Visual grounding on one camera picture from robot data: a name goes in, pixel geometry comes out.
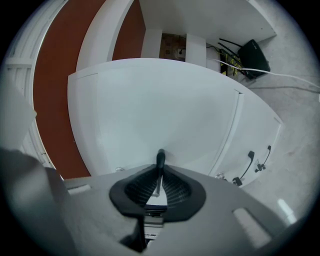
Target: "cabinet door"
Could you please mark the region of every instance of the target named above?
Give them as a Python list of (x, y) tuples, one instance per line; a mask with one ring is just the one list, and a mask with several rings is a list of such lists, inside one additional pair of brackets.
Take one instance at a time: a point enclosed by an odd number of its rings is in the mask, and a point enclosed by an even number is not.
[[(255, 172), (257, 165), (263, 164), (269, 152), (273, 152), (281, 125), (275, 112), (259, 97), (240, 94), (230, 134), (210, 176), (224, 173), (229, 182), (242, 176), (242, 185), (252, 182), (264, 171)], [(249, 152), (254, 153), (251, 165)]]

